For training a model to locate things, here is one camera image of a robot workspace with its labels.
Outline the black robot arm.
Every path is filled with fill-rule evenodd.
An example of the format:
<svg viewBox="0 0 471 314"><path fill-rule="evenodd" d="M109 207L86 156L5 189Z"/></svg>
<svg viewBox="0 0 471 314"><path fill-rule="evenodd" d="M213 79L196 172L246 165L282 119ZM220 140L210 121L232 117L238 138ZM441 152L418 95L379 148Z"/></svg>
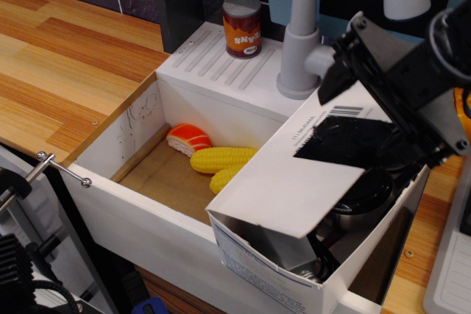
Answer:
<svg viewBox="0 0 471 314"><path fill-rule="evenodd" d="M334 64L318 89L320 104L361 82L418 162L433 168L451 155L470 154L453 93L470 92L469 0L437 13L417 45L359 15L333 49Z"/></svg>

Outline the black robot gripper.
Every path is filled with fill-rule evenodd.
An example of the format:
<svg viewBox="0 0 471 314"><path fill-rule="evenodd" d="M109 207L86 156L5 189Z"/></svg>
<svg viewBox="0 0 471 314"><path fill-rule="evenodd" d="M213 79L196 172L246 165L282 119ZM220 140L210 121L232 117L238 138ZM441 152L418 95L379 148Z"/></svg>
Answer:
<svg viewBox="0 0 471 314"><path fill-rule="evenodd" d="M470 87L467 16L440 12L425 39L413 44L357 15L336 43L335 58L318 89L319 103L327 104L359 81L395 125L375 163L435 167L453 155L470 155L470 138L454 102L455 88Z"/></svg>

